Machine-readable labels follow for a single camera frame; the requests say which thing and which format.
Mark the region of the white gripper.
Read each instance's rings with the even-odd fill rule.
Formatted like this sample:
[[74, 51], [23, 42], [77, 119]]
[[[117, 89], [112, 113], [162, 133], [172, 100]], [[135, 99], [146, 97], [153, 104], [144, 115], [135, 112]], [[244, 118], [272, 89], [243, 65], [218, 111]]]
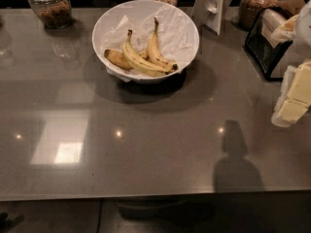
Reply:
[[290, 65], [280, 91], [271, 122], [279, 127], [290, 127], [311, 106], [311, 62], [304, 62], [297, 68]]

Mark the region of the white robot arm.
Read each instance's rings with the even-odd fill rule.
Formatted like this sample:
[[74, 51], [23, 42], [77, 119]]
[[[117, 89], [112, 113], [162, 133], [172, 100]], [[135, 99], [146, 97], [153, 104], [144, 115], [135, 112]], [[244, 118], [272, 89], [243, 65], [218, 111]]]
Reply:
[[293, 42], [303, 61], [285, 71], [271, 122], [279, 127], [297, 123], [311, 107], [311, 1], [272, 33], [281, 43]]

